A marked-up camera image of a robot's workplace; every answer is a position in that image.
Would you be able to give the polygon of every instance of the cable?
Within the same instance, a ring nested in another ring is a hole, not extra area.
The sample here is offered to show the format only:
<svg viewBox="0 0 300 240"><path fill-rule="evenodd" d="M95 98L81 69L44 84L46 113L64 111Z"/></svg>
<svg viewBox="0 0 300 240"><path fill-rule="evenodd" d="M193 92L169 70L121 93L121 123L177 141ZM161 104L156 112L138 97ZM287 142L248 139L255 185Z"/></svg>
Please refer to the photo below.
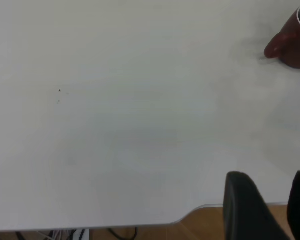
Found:
<svg viewBox="0 0 300 240"><path fill-rule="evenodd" d="M39 231L37 231L36 233L37 234L39 234L39 235L41 235L41 236L44 236L45 237L45 239L49 239L49 240L55 240L54 239L54 234L53 234L53 231L51 231L50 233L49 233L49 235L45 235L44 233L42 233L42 232L39 232Z"/></svg>
<svg viewBox="0 0 300 240"><path fill-rule="evenodd" d="M67 237L66 240L74 240L74 234L75 234L76 231L77 231L77 230L71 230L71 233L70 233L70 235Z"/></svg>
<svg viewBox="0 0 300 240"><path fill-rule="evenodd" d="M121 237L119 236L118 234L116 234L111 228L108 228L108 231L113 235L115 236L118 240L135 240L137 235L138 235L138 228L136 227L135 228L135 232L134 232L134 235L132 238L124 238L124 237Z"/></svg>
<svg viewBox="0 0 300 240"><path fill-rule="evenodd" d="M26 239L24 238L24 236L22 236L21 232L16 231L15 234L16 234L16 237L18 238L18 240L26 240Z"/></svg>
<svg viewBox="0 0 300 240"><path fill-rule="evenodd" d="M83 229L83 230L81 231L81 234L80 234L79 240L82 240L82 238L84 237L84 234L85 234L85 230Z"/></svg>

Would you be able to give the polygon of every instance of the white cable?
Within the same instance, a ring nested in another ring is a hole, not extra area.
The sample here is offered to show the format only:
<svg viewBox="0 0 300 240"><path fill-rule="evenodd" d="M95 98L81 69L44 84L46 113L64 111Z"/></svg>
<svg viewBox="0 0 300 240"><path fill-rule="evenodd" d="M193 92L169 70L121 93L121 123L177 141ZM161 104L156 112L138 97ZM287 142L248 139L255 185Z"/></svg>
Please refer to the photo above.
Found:
<svg viewBox="0 0 300 240"><path fill-rule="evenodd" d="M37 234L40 234L41 236L44 236L44 237L47 238L47 239L55 240L55 239L53 239L52 237L50 237L50 236L48 236L48 235L46 235L46 234L44 234L44 233L42 233L42 232L37 231L36 233L37 233Z"/></svg>
<svg viewBox="0 0 300 240"><path fill-rule="evenodd" d="M56 234L55 234L55 236L54 236L54 240L57 240L57 239L58 239L58 235L59 235L60 232L61 232L61 231L56 231Z"/></svg>

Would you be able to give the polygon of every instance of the desk surface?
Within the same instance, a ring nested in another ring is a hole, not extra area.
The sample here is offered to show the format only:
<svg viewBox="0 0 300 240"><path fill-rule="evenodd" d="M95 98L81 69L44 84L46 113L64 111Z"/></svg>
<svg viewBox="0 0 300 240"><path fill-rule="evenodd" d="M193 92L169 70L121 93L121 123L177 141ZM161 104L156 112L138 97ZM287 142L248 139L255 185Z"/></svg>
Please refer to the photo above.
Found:
<svg viewBox="0 0 300 240"><path fill-rule="evenodd" d="M288 201L300 71L260 58L299 5L0 1L0 231L175 222L233 170Z"/></svg>

